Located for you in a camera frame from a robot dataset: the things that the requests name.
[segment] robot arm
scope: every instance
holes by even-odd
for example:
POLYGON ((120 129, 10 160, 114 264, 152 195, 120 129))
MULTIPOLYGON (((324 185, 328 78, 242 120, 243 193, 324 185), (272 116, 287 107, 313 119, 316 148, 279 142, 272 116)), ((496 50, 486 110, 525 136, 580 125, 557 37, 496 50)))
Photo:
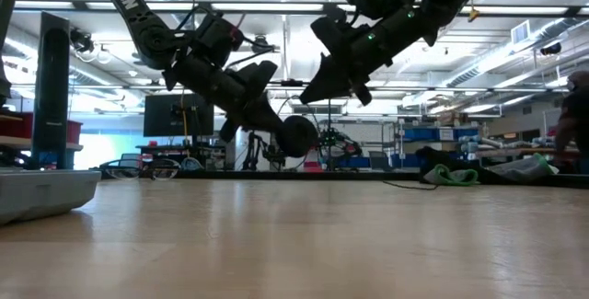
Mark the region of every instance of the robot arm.
POLYGON ((176 29, 170 29, 145 0, 111 1, 123 17, 140 58, 150 68, 163 70, 169 90, 180 83, 226 112, 227 121, 220 131, 223 140, 233 139, 240 126, 273 132, 283 136, 281 149, 295 157, 304 155, 315 142, 317 131, 309 120, 293 117, 283 122, 272 110, 264 89, 276 64, 252 63, 237 72, 222 69, 231 51, 246 38, 221 13, 195 7, 176 29), (202 24, 196 30, 181 29, 199 9, 206 12, 202 24))
POLYGON ((420 38, 433 46, 438 30, 449 24, 468 0, 346 0, 356 5, 356 16, 379 19, 372 27, 346 22, 344 12, 322 17, 311 25, 329 50, 321 66, 301 95, 303 103, 354 93, 364 105, 372 100, 366 87, 368 77, 420 38))

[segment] blue bin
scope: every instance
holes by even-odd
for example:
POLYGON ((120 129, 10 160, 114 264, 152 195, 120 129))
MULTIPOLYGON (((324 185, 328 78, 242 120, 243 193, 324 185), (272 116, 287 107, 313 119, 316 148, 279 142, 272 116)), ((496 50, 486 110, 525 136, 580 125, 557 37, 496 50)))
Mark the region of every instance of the blue bin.
POLYGON ((412 141, 435 140, 436 134, 436 129, 408 129, 405 130, 405 139, 412 141))

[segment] wall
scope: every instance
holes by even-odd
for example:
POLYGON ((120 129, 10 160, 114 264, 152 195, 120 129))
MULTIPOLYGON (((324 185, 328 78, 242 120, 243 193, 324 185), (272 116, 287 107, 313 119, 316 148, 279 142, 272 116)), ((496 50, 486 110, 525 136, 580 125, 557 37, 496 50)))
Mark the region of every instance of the wall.
POLYGON ((489 122, 489 135, 540 130, 540 135, 546 135, 546 127, 556 125, 560 116, 560 109, 555 108, 553 102, 536 102, 531 104, 532 113, 524 115, 523 107, 516 106, 509 109, 504 118, 489 122))

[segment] fluorescent light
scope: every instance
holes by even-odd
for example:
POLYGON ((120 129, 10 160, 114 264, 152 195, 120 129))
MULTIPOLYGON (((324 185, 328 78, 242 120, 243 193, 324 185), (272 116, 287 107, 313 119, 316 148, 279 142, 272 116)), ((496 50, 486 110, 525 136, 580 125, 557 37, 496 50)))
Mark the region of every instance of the fluorescent light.
POLYGON ((557 80, 553 80, 552 82, 546 84, 546 87, 561 87, 566 86, 569 83, 569 77, 563 76, 557 80))
POLYGON ((321 11, 321 4, 213 4, 217 10, 321 11))
POLYGON ((470 114, 470 119, 499 119, 502 117, 500 114, 470 114))
POLYGON ((86 3, 86 6, 90 9, 97 9, 97 10, 108 10, 108 9, 116 9, 113 3, 86 3))
MULTIPOLYGON (((462 13, 470 13, 472 8, 465 6, 462 8, 462 13)), ((550 7, 539 7, 539 6, 475 6, 481 14, 529 14, 529 15, 554 15, 563 14, 568 10, 564 6, 550 6, 550 7)))
POLYGON ((546 92, 545 88, 495 88, 494 92, 522 92, 522 93, 542 93, 546 92))
POLYGON ((69 1, 16 1, 16 8, 74 9, 69 1))
POLYGON ((15 90, 17 93, 19 93, 19 95, 23 98, 30 98, 30 99, 35 98, 35 93, 27 90, 26 88, 13 88, 13 90, 15 90))
POLYGON ((446 92, 485 92, 487 91, 486 88, 478 88, 478 87, 436 87, 436 91, 446 91, 446 92))
POLYGON ((340 9, 347 11, 348 13, 353 13, 356 11, 356 6, 352 5, 338 5, 340 9))
POLYGON ((147 3, 149 9, 152 10, 191 10, 192 4, 191 3, 174 3, 174 2, 150 2, 147 3))
POLYGON ((496 86, 494 86, 495 88, 502 88, 502 87, 508 87, 508 86, 512 86, 515 85, 519 82, 523 82, 525 81, 527 78, 529 78, 526 75, 519 75, 516 76, 514 78, 509 78, 507 80, 502 81, 501 83, 497 84, 496 86))
POLYGON ((462 111, 463 112, 466 112, 466 113, 480 112, 480 111, 483 111, 483 110, 491 109, 491 108, 493 108, 495 106, 497 106, 497 105, 494 105, 494 104, 476 105, 476 106, 468 107, 467 109, 464 109, 462 111))
POLYGON ((504 106, 511 106, 511 105, 514 105, 514 104, 516 104, 516 103, 518 103, 518 102, 522 102, 522 101, 524 101, 524 100, 527 100, 527 99, 529 99, 529 98, 531 98, 531 97, 532 97, 532 95, 529 95, 529 96, 523 96, 523 97, 520 97, 520 98, 515 98, 515 99, 511 99, 511 100, 509 100, 509 101, 507 101, 507 102, 503 102, 503 105, 504 105, 504 106))
POLYGON ((10 45, 10 46, 16 48, 19 52, 22 52, 23 54, 27 55, 28 57, 36 58, 39 55, 39 53, 37 52, 36 49, 29 47, 22 42, 12 40, 10 38, 6 38, 5 43, 7 45, 10 45))
POLYGON ((458 107, 458 106, 438 106, 438 107, 434 107, 434 108, 430 109, 429 113, 430 114, 437 114, 439 112, 455 109, 456 107, 458 107))
POLYGON ((144 89, 144 90, 164 90, 165 86, 129 86, 130 89, 144 89))

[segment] monitor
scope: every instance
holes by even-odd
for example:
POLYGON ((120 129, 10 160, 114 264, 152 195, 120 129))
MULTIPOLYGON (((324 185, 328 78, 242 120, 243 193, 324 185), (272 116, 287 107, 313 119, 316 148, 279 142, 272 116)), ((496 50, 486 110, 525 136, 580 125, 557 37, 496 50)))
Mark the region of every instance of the monitor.
POLYGON ((213 104, 207 103, 197 94, 185 94, 183 100, 181 95, 145 97, 144 137, 183 136, 184 119, 181 111, 178 111, 180 102, 187 109, 189 136, 214 134, 213 104))

